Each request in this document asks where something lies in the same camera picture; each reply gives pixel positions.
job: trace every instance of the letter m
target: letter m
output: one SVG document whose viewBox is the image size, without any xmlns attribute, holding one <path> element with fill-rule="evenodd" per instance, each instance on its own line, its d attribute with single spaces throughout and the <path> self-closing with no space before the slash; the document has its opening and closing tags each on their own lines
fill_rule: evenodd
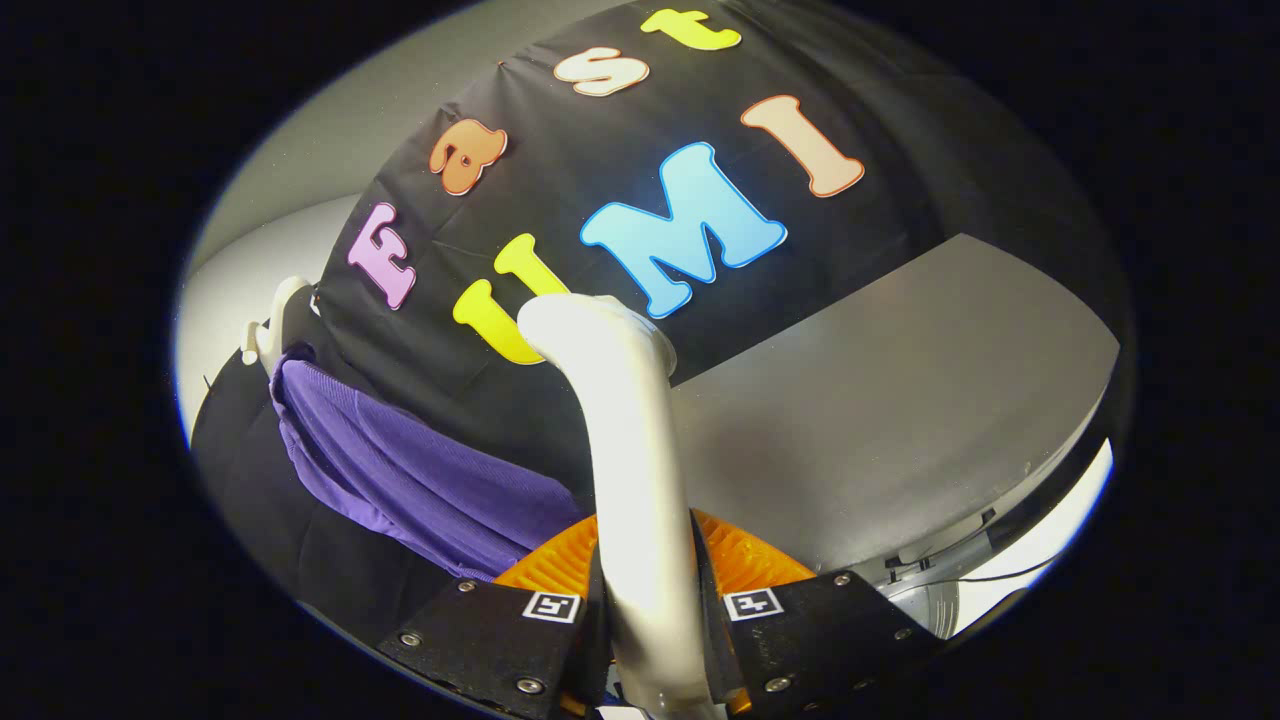
<svg viewBox="0 0 1280 720">
<path fill-rule="evenodd" d="M 671 218 L 659 218 L 621 202 L 609 202 L 582 225 L 584 245 L 600 245 L 649 296 L 649 315 L 666 318 L 694 296 L 675 282 L 667 265 L 704 283 L 716 281 L 707 231 L 719 242 L 726 266 L 741 268 L 787 237 L 787 228 L 764 219 L 716 165 L 705 142 L 681 147 L 658 169 Z"/>
</svg>

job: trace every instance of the gray surface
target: gray surface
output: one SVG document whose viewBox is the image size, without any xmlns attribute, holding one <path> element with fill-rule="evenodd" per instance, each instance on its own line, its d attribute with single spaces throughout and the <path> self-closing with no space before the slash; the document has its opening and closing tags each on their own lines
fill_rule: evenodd
<svg viewBox="0 0 1280 720">
<path fill-rule="evenodd" d="M 892 553 L 1042 475 L 1117 351 L 1062 286 L 956 236 L 673 391 L 690 503 L 819 571 Z"/>
<path fill-rule="evenodd" d="M 287 118 L 218 200 L 188 273 L 250 231 L 361 192 L 392 151 L 479 68 L 623 0 L 488 0 L 361 63 Z M 429 15 L 424 13 L 424 22 Z"/>
</svg>

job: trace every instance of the bolt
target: bolt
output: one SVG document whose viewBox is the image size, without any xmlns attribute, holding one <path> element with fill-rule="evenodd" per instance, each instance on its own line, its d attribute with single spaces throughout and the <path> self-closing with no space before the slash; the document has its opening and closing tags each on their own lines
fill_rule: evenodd
<svg viewBox="0 0 1280 720">
<path fill-rule="evenodd" d="M 521 678 L 516 680 L 516 689 L 525 694 L 541 694 L 545 688 L 540 680 Z"/>
</svg>

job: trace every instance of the black cloth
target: black cloth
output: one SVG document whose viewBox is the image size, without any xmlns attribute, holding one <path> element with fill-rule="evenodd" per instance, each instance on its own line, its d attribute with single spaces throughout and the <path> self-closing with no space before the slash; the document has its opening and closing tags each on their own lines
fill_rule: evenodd
<svg viewBox="0 0 1280 720">
<path fill-rule="evenodd" d="M 285 327 L 316 348 L 326 370 L 367 387 L 344 368 L 307 319 L 308 293 L 287 305 Z M 280 438 L 266 373 L 239 351 L 223 365 L 191 438 L 210 501 L 250 556 L 291 597 L 356 639 L 375 644 L 407 620 L 451 577 L 394 539 L 372 533 L 319 502 L 298 479 Z"/>
<path fill-rule="evenodd" d="M 753 263 L 691 283 L 692 300 L 655 324 L 680 356 L 678 384 L 813 315 L 956 233 L 989 242 L 1056 278 L 1084 300 L 1123 347 L 1126 386 L 1133 328 L 1128 291 L 1102 228 L 1064 168 L 1007 110 L 974 83 L 872 23 L 806 0 L 690 0 L 712 29 L 739 46 L 692 50 L 640 31 L 664 8 L 643 0 L 575 23 L 503 61 L 447 102 L 393 154 L 356 204 L 317 283 L 317 305 L 339 352 L 394 405 L 439 432 L 563 482 L 591 503 L 581 410 L 548 364 L 504 360 L 453 320 L 458 296 L 488 279 L 515 316 L 532 297 L 493 269 L 521 233 L 572 292 L 612 295 L 636 311 L 646 296 L 582 224 L 608 202 L 668 217 L 658 168 L 698 141 L 767 218 L 788 234 Z M 590 97 L 552 74 L 588 47 L 648 63 L 639 85 Z M 756 101 L 794 95 L 800 109 L 864 177 L 833 197 L 809 192 L 805 170 L 773 137 L 739 118 Z M 438 138 L 476 119 L 508 133 L 506 152 L 465 195 L 426 170 Z M 416 284 L 396 310 L 348 261 L 371 209 L 397 209 Z M 716 241 L 712 241 L 717 256 Z M 675 270 L 675 279 L 684 279 Z M 1123 428 L 1123 387 L 1101 411 Z"/>
</svg>

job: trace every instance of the purple fabric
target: purple fabric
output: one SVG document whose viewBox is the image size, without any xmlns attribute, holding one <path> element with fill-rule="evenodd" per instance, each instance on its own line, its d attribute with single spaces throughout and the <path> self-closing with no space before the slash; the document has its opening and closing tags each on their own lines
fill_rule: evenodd
<svg viewBox="0 0 1280 720">
<path fill-rule="evenodd" d="M 585 515 L 558 482 L 485 455 L 287 354 L 271 404 L 302 484 L 454 577 L 492 582 Z"/>
</svg>

